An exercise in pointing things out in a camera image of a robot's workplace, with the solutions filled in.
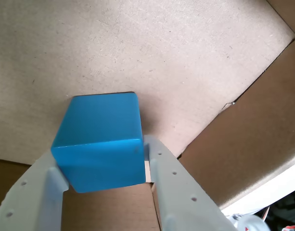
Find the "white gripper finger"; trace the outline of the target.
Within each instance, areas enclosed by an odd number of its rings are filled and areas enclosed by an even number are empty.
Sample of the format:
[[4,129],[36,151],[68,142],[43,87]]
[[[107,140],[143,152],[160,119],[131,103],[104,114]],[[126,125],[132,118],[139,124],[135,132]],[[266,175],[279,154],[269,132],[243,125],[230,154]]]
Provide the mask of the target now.
[[69,183],[51,151],[9,189],[0,205],[0,231],[59,231]]
[[156,137],[145,135],[163,231],[233,231],[234,225],[173,153]]

